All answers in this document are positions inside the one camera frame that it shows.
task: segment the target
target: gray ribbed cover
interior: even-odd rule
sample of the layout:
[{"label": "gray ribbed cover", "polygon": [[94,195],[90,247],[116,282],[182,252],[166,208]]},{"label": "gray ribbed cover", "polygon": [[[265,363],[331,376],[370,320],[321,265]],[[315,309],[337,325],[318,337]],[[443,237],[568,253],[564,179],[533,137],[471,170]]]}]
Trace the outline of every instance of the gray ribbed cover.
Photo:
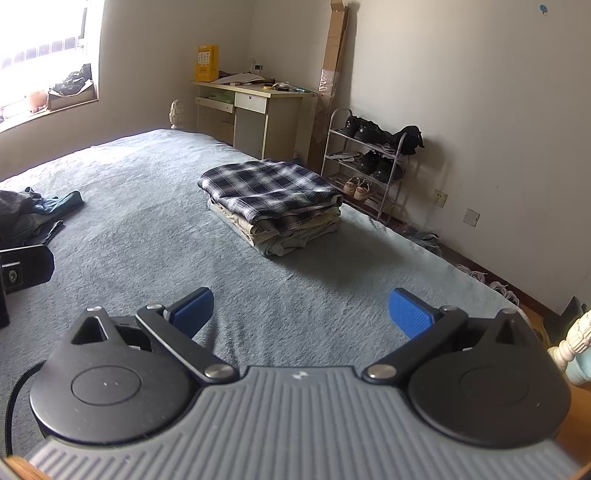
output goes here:
[{"label": "gray ribbed cover", "polygon": [[205,389],[150,440],[99,449],[49,439],[29,460],[54,480],[564,480],[578,469],[551,441],[515,450],[455,442],[416,418],[398,390],[349,367],[252,367]]}]

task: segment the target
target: shoe rack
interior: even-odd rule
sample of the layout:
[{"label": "shoe rack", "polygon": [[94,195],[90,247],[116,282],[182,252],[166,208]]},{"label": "shoe rack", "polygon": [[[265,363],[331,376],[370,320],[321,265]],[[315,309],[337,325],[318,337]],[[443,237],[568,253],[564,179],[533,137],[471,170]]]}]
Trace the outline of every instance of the shoe rack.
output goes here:
[{"label": "shoe rack", "polygon": [[[404,139],[406,138],[406,133],[404,133],[402,135],[402,138],[400,139],[400,142],[398,143],[397,152],[396,153],[388,152],[388,151],[384,150],[380,145],[374,145],[374,144],[362,142],[361,140],[349,137],[349,136],[345,135],[344,133],[336,130],[336,128],[334,126],[334,122],[335,122],[335,117],[339,112],[349,112],[349,115],[353,115],[353,112],[348,108],[337,108],[333,112],[332,116],[330,117],[329,136],[328,136],[328,139],[326,140],[326,148],[324,149],[324,160],[322,162],[322,170],[320,172],[320,175],[322,177],[324,177],[332,186],[339,189],[343,193],[343,198],[344,198],[345,203],[357,208],[358,210],[362,211],[363,213],[369,215],[370,217],[375,218],[378,221],[382,221],[382,214],[385,213],[385,210],[387,210],[388,211],[388,219],[386,220],[385,223],[388,223],[388,222],[390,222],[390,219],[392,217],[393,207],[398,202],[398,197],[400,196],[400,190],[402,188],[402,182],[404,180],[404,176],[406,176],[406,173],[408,171],[408,163],[409,163],[408,161],[410,160],[410,155],[401,155],[400,154],[400,151],[402,149],[402,143],[404,142]],[[329,158],[329,156],[328,156],[329,155],[329,144],[330,144],[331,138],[334,138],[334,137],[340,137],[345,140],[343,142],[343,148],[342,148],[342,150],[340,150],[341,152],[348,151],[349,143],[352,142],[356,145],[362,145],[369,150],[378,151],[382,155],[384,155],[384,157],[391,158],[392,160],[394,160],[394,165],[392,166],[392,171],[390,172],[390,178],[389,178],[388,182],[379,181],[379,180],[375,179],[374,177],[372,177],[371,175],[367,175],[366,173],[359,171],[359,169],[358,169],[359,160],[355,160],[355,161],[351,162],[351,161],[338,160],[335,158]],[[400,165],[401,167],[404,167],[404,165],[402,165],[402,157],[407,158],[406,169],[404,170],[404,176],[401,179],[393,180],[394,172],[396,171],[396,165]],[[327,166],[328,161],[338,163],[338,171],[336,173],[329,175],[329,176],[326,176],[325,172],[327,170],[326,166]],[[370,181],[373,184],[374,187],[379,186],[381,188],[381,190],[383,190],[383,191],[382,192],[376,191],[374,193],[374,195],[372,195],[370,198],[368,198],[367,200],[365,200],[363,202],[360,200],[356,200],[352,196],[349,196],[343,192],[343,187],[345,185],[345,182],[347,182],[347,180],[349,180],[351,177],[362,177],[364,179],[367,179],[368,181]],[[391,197],[390,192],[391,192],[392,187],[394,187],[395,185],[396,185],[396,187],[395,187],[394,196]],[[379,209],[376,210],[375,208],[372,208],[368,204],[368,202],[376,203],[377,205],[379,205]]]}]

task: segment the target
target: black cable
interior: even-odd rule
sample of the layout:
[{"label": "black cable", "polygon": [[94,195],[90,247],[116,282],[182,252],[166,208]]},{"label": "black cable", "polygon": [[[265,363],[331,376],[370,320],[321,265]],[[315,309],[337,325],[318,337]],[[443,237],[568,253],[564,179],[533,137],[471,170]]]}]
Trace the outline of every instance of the black cable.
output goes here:
[{"label": "black cable", "polygon": [[4,447],[6,449],[6,456],[12,455],[12,414],[14,407],[17,404],[17,397],[22,389],[22,386],[35,375],[43,366],[45,360],[37,362],[35,365],[27,368],[14,384],[10,397],[8,397],[8,404],[6,405],[6,415],[4,417]]}]

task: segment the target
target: stack of folded pants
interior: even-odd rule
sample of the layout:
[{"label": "stack of folded pants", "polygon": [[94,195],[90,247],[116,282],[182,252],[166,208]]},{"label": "stack of folded pants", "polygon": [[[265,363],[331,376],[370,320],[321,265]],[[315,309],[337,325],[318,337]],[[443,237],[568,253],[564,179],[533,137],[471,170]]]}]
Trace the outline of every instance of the stack of folded pants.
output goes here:
[{"label": "stack of folded pants", "polygon": [[209,209],[263,256],[304,248],[340,226],[342,195],[293,163],[249,161],[216,167],[197,184]]}]

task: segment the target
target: bedpost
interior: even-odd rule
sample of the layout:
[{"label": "bedpost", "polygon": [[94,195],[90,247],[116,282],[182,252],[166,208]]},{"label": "bedpost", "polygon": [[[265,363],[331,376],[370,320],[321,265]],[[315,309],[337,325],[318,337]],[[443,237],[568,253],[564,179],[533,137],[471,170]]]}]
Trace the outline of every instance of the bedpost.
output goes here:
[{"label": "bedpost", "polygon": [[182,130],[184,128],[184,105],[177,100],[170,106],[170,115],[168,116],[172,130]]},{"label": "bedpost", "polygon": [[590,345],[591,312],[587,312],[569,329],[566,339],[562,340],[558,346],[550,347],[548,353],[560,371],[564,372],[569,362],[574,360],[574,356],[583,353]]}]

